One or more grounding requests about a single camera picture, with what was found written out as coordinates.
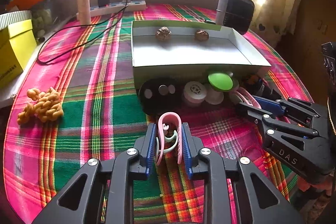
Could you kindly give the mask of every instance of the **yellow box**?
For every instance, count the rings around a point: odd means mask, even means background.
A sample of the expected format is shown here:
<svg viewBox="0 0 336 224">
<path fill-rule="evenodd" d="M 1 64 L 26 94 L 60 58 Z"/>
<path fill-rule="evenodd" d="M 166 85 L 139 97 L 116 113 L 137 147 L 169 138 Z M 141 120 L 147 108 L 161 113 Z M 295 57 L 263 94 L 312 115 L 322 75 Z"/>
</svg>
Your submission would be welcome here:
<svg viewBox="0 0 336 224">
<path fill-rule="evenodd" d="M 0 31 L 0 88 L 25 69 L 36 41 L 30 19 L 9 24 Z"/>
</svg>

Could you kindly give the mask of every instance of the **plaid tablecloth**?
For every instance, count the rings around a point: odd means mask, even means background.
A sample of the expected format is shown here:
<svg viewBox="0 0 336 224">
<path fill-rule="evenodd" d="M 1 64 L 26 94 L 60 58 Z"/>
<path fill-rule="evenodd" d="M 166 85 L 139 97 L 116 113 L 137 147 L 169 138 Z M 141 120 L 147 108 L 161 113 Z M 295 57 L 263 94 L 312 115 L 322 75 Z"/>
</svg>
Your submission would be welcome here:
<svg viewBox="0 0 336 224">
<path fill-rule="evenodd" d="M 169 19 L 214 20 L 216 12 L 197 7 L 148 5 L 143 12 L 127 12 L 97 41 L 80 47 L 50 65 L 35 63 L 14 102 L 4 145 L 4 180 L 7 198 L 16 213 L 31 223 L 69 178 L 90 158 L 114 158 L 143 136 L 149 118 L 142 112 L 132 78 L 131 22 Z M 92 18 L 93 23 L 104 19 Z M 67 29 L 44 49 L 41 59 L 87 41 L 112 25 L 116 19 L 96 27 Z M 68 26 L 77 25 L 71 22 Z M 307 90 L 282 58 L 262 39 L 245 35 L 272 65 L 265 77 L 284 97 L 311 100 Z M 19 127 L 17 115 L 29 102 L 28 88 L 61 94 L 64 118 L 42 124 L 32 119 Z M 296 176 L 265 153 L 256 126 L 238 117 L 231 105 L 218 109 L 183 107 L 178 111 L 191 132 L 222 156 L 237 159 L 246 155 L 290 199 Z M 232 188 L 233 223 L 236 223 Z M 202 221 L 203 183 L 189 181 L 184 166 L 166 156 L 154 168 L 149 181 L 135 182 L 136 223 Z"/>
</svg>

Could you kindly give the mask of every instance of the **open box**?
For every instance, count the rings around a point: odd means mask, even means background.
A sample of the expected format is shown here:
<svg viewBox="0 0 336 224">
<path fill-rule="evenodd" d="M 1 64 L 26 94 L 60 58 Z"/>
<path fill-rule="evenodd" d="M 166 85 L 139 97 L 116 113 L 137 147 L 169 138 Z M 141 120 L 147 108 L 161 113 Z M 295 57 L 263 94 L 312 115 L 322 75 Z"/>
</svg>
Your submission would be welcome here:
<svg viewBox="0 0 336 224">
<path fill-rule="evenodd" d="M 158 41 L 156 31 L 168 27 L 171 38 Z M 209 39 L 195 40 L 197 30 L 207 31 Z M 171 77 L 180 83 L 205 82 L 214 71 L 232 71 L 236 79 L 250 73 L 263 77 L 268 61 L 232 28 L 201 22 L 144 20 L 132 22 L 132 64 L 134 86 L 149 80 Z"/>
</svg>

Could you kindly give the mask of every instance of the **blue plastic piece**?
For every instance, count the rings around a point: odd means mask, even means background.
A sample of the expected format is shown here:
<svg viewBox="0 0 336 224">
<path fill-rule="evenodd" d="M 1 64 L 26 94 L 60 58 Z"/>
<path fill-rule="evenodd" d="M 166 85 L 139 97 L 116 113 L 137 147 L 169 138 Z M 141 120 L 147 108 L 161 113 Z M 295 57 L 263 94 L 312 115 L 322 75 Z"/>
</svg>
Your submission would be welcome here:
<svg viewBox="0 0 336 224">
<path fill-rule="evenodd" d="M 285 114 L 285 111 L 283 110 L 280 104 L 273 102 L 271 100 L 262 99 L 260 97 L 258 98 L 254 97 L 254 98 L 257 100 L 257 102 L 259 103 L 259 105 L 263 110 L 272 112 L 275 116 L 278 117 L 283 116 Z"/>
<path fill-rule="evenodd" d="M 182 147 L 183 147 L 183 159 L 184 159 L 184 165 L 185 165 L 185 172 L 187 173 L 188 178 L 191 179 L 193 176 L 192 158 L 191 158 L 189 145 L 187 142 L 187 136 L 185 135 L 184 126 L 182 126 Z"/>
<path fill-rule="evenodd" d="M 156 125 L 153 126 L 151 138 L 148 145 L 148 151 L 147 151 L 147 164 L 146 164 L 146 175 L 149 177 L 149 175 L 152 172 L 153 162 L 154 162 L 154 156 L 155 156 L 155 135 L 156 135 Z"/>
</svg>

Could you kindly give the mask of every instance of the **green round object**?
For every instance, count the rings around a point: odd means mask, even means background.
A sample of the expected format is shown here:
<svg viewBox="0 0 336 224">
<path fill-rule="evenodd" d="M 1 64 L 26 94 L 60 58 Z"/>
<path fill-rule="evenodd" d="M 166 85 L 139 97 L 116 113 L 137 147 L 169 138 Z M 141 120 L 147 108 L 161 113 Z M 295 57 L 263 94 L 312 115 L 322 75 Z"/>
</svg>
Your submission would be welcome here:
<svg viewBox="0 0 336 224">
<path fill-rule="evenodd" d="M 209 83 L 217 90 L 228 91 L 232 89 L 233 82 L 229 75 L 226 73 L 215 72 L 208 76 Z"/>
</svg>

